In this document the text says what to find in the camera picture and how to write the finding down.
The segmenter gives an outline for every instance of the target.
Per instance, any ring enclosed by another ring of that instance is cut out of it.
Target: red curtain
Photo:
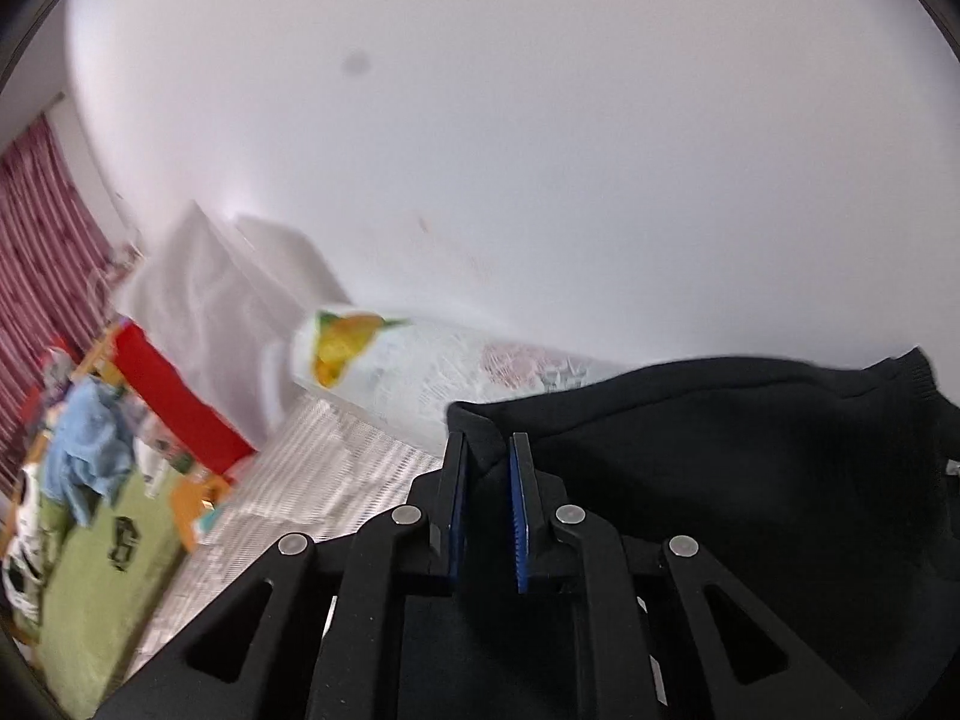
[[[20,408],[61,337],[85,352],[102,332],[88,280],[109,246],[83,205],[45,117],[0,156],[0,491],[22,457]]]

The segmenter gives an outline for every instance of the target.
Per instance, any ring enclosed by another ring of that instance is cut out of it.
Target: white blanket
[[[242,473],[214,529],[168,587],[128,675],[160,648],[285,533],[316,541],[355,532],[403,503],[419,475],[440,458],[360,418],[304,394],[283,426]]]
[[[299,396],[288,346],[304,311],[198,205],[123,286],[117,311],[203,403],[262,449]]]

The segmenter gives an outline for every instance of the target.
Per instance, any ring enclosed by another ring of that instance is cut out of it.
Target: white bedsheet
[[[313,394],[251,461],[214,529],[181,565],[133,656],[128,676],[285,533],[315,541],[355,532],[406,500],[440,458],[387,436]]]

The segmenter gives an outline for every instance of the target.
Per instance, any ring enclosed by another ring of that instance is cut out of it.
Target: white wall
[[[70,0],[107,179],[305,234],[358,302],[960,397],[960,66],[915,0]]]
[[[40,25],[0,92],[0,152],[66,86],[64,4]]]
[[[47,111],[47,121],[54,130],[74,186],[90,210],[93,220],[111,245],[121,245],[130,240],[131,230],[128,230],[123,218],[117,213],[115,200],[104,184],[100,170],[90,153],[88,139],[83,133],[73,98],[65,95],[51,106]]]

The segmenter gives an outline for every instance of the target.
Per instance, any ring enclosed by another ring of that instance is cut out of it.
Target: orange object
[[[124,379],[123,374],[120,372],[120,368],[114,365],[111,360],[103,360],[100,362],[97,367],[97,372],[104,381],[104,384],[109,384],[109,386],[120,386],[126,383],[126,379]]]
[[[190,474],[173,488],[170,493],[170,508],[174,512],[176,529],[187,552],[193,552],[197,548],[197,538],[193,533],[194,520],[219,506],[229,492],[230,485],[227,480],[215,475],[197,479],[194,474]]]
[[[383,319],[379,314],[340,317],[328,311],[318,314],[313,373],[323,386],[340,381],[347,364],[363,354],[380,330],[406,324],[402,319]]]

